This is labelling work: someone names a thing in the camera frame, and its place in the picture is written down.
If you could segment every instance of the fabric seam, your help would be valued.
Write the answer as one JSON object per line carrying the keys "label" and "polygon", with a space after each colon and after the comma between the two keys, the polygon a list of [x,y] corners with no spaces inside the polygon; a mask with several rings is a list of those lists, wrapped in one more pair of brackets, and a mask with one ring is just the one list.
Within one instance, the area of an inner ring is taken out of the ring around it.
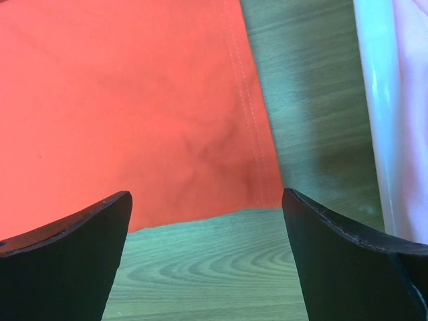
{"label": "fabric seam", "polygon": [[253,118],[253,123],[254,123],[254,128],[255,128],[255,135],[257,136],[259,150],[260,150],[260,155],[261,155],[261,164],[262,164],[263,170],[264,170],[267,195],[268,195],[269,201],[272,201],[272,196],[271,196],[271,192],[270,192],[270,188],[269,188],[269,181],[268,181],[268,170],[266,168],[265,154],[264,154],[264,151],[263,151],[263,146],[261,145],[261,138],[260,138],[259,128],[258,128],[258,125],[257,125],[257,121],[255,119],[255,114],[254,114],[254,110],[253,110],[253,104],[251,102],[251,96],[250,96],[249,90],[248,90],[247,78],[245,77],[245,72],[243,70],[241,55],[239,54],[239,48],[237,46],[235,34],[233,32],[233,26],[232,26],[231,20],[230,20],[230,13],[229,13],[229,10],[227,9],[227,0],[223,0],[223,3],[224,3],[224,7],[225,7],[225,12],[226,12],[227,20],[229,21],[229,27],[230,27],[230,30],[231,30],[231,36],[232,36],[233,44],[235,46],[235,51],[236,51],[238,62],[239,62],[239,68],[241,70],[243,84],[244,84],[245,91],[246,91],[246,94],[247,94],[248,107],[249,107],[249,110],[250,110],[252,118]]}
{"label": "fabric seam", "polygon": [[[227,15],[227,19],[229,20],[229,24],[230,24],[230,19],[229,19],[229,16],[228,16],[229,15],[229,11],[227,9],[225,9],[225,12],[226,12],[226,15]],[[251,144],[251,149],[253,151],[253,158],[254,158],[255,166],[257,168],[257,175],[258,175],[259,178],[261,178],[260,177],[261,175],[260,175],[260,172],[259,172],[259,163],[257,161],[257,155],[255,153],[255,144],[254,144],[253,134],[251,132],[251,127],[250,127],[249,121],[248,121],[247,108],[245,108],[245,102],[244,102],[244,99],[243,99],[242,90],[241,90],[241,87],[239,85],[236,63],[233,61],[233,54],[232,54],[230,42],[229,42],[229,39],[228,39],[228,36],[227,36],[227,31],[226,31],[226,26],[225,26],[225,22],[224,22],[224,19],[223,19],[223,15],[221,13],[220,13],[220,20],[221,20],[221,26],[223,27],[223,32],[224,32],[224,35],[225,35],[225,40],[226,40],[226,45],[227,45],[227,51],[229,52],[229,57],[230,57],[230,61],[231,61],[231,64],[232,64],[233,73],[235,75],[236,87],[237,87],[237,91],[238,91],[238,94],[239,94],[239,98],[241,100],[241,106],[242,106],[242,110],[243,110],[243,113],[244,113],[245,122],[247,123],[247,130],[248,130],[248,134],[249,134],[249,140],[250,140],[250,144]],[[261,201],[263,202],[264,201],[264,195],[263,195],[263,189],[262,189],[262,186],[261,186],[261,182],[259,182],[259,187],[260,187],[260,198],[261,198]]]}

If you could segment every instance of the orange fabric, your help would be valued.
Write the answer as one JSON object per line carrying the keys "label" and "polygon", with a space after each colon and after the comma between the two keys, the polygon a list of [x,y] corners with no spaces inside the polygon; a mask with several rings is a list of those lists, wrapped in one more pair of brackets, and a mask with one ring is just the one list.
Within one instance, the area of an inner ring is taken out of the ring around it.
{"label": "orange fabric", "polygon": [[131,231],[280,205],[239,0],[8,0],[0,73],[0,239],[119,190]]}

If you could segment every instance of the white plastic object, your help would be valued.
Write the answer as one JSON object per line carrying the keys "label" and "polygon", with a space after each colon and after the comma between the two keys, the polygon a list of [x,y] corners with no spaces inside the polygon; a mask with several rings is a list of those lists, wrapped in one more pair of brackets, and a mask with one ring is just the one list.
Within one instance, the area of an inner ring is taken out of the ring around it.
{"label": "white plastic object", "polygon": [[354,0],[385,232],[411,239],[403,221],[400,76],[392,0]]}

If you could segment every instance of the wood grain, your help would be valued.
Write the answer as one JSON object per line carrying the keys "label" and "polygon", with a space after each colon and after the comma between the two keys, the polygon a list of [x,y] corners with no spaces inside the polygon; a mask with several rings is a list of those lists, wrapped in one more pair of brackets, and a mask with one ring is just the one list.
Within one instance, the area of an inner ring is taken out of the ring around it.
{"label": "wood grain", "polygon": [[[242,0],[284,181],[382,229],[351,0]],[[280,210],[128,236],[104,320],[307,320]]]}

